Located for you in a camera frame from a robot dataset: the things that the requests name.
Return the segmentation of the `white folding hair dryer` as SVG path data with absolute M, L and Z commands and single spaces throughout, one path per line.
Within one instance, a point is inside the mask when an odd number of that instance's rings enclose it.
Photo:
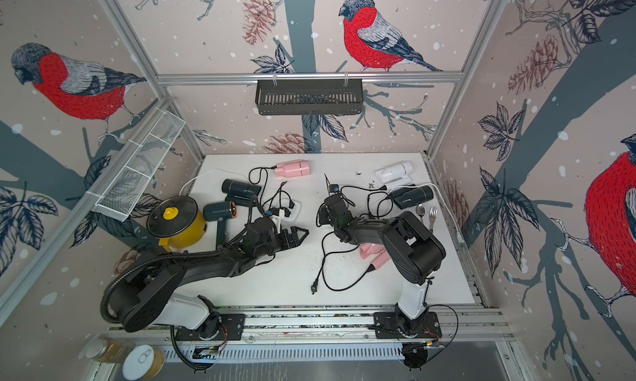
M 391 166 L 380 168 L 374 172 L 380 182 L 386 184 L 395 182 L 412 174 L 413 167 L 411 162 L 399 162 Z

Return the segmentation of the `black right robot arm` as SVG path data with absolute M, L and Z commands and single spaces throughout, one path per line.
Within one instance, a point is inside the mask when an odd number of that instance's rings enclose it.
M 402 291 L 393 311 L 374 313 L 378 339 L 441 338 L 437 314 L 427 305 L 432 275 L 447 252 L 415 215 L 405 211 L 390 219 L 355 217 L 341 194 L 328 196 L 317 212 L 319 226 L 330 225 L 342 243 L 380 245 L 402 276 Z

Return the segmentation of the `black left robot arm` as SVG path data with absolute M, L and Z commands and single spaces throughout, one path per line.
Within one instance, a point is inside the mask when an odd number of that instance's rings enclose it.
M 140 256 L 105 288 L 99 310 L 110 324 L 127 332 L 159 323 L 159 317 L 181 286 L 212 278 L 234 278 L 258 266 L 260 258 L 302 245 L 310 231 L 278 228 L 268 217 L 245 225 L 238 235 L 213 251 L 169 253 L 157 246 Z

